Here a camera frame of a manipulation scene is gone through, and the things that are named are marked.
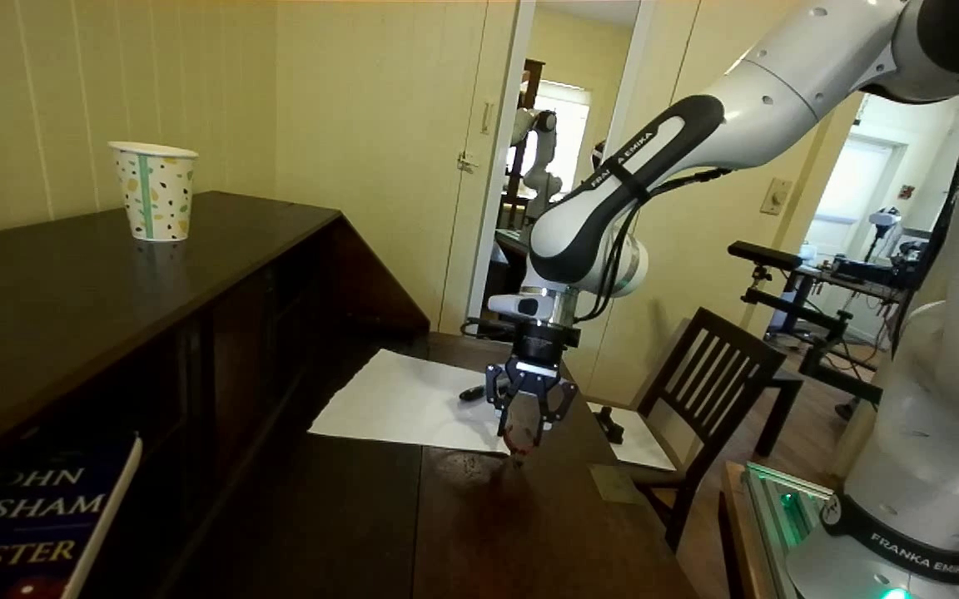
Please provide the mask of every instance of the wooden chair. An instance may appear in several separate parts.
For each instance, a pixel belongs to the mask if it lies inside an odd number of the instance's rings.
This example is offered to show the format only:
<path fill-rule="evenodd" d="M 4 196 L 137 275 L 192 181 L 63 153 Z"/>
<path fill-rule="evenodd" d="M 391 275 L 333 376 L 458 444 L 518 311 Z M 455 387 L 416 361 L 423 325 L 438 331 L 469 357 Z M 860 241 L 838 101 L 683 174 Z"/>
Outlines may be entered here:
<path fill-rule="evenodd" d="M 663 520 L 673 550 L 679 544 L 699 480 L 771 383 L 780 361 L 780 348 L 710 309 L 694 309 L 648 383 L 637 411 L 676 468 L 626 468 Z"/>

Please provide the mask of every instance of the chair back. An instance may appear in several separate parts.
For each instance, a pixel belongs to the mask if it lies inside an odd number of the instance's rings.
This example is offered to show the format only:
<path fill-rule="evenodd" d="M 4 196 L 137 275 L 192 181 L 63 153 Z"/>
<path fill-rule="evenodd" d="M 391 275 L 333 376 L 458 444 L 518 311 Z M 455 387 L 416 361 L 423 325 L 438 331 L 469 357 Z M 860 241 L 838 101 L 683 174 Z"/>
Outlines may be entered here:
<path fill-rule="evenodd" d="M 676 457 L 684 484 L 706 474 L 780 366 L 783 351 L 758 337 L 694 309 L 640 401 L 641 414 L 664 404 L 694 434 L 699 450 Z"/>

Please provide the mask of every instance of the floor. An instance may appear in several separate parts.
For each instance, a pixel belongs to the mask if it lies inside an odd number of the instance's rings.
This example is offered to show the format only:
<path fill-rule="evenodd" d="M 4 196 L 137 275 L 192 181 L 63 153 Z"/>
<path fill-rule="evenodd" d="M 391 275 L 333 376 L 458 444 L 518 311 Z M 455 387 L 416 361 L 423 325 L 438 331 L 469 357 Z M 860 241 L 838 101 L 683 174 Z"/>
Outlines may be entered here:
<path fill-rule="evenodd" d="M 783 432 L 771 450 L 768 467 L 814 480 L 814 483 L 832 483 L 832 457 L 834 441 L 844 428 L 844 422 L 834 414 L 834 404 L 844 401 L 850 394 L 843 388 L 832 388 L 824 383 L 805 379 Z M 752 441 L 764 422 L 764 411 L 771 404 L 771 392 L 764 392 L 743 428 L 728 438 L 721 457 L 717 459 L 712 472 L 706 474 L 694 504 L 690 511 L 683 542 L 679 542 L 679 563 L 694 584 L 699 599 L 726 599 L 726 571 L 721 571 L 721 552 L 720 552 L 720 526 L 717 526 L 717 503 L 720 503 L 720 484 L 721 484 L 721 463 L 736 459 L 754 459 Z"/>

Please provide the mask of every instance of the dark wooden cabinet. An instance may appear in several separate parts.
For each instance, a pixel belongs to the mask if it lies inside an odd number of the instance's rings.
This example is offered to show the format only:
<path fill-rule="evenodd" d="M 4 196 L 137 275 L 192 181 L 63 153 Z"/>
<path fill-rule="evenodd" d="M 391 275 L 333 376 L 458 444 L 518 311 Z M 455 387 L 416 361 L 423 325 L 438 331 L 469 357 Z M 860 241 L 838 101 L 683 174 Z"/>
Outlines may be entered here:
<path fill-rule="evenodd" d="M 333 210 L 203 193 L 189 240 L 134 241 L 123 211 L 0 233 L 0 450 L 138 428 L 147 457 L 91 594 L 155 594 L 273 427 L 304 427 L 349 337 L 426 315 Z"/>

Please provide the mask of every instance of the paper cup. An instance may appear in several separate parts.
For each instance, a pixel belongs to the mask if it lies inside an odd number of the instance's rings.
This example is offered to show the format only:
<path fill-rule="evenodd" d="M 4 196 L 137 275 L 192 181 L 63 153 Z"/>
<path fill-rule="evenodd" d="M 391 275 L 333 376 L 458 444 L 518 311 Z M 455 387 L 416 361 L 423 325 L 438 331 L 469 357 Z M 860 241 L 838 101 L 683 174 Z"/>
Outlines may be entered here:
<path fill-rule="evenodd" d="M 192 160 L 184 146 L 113 140 L 125 224 L 143 241 L 184 241 L 189 229 Z"/>

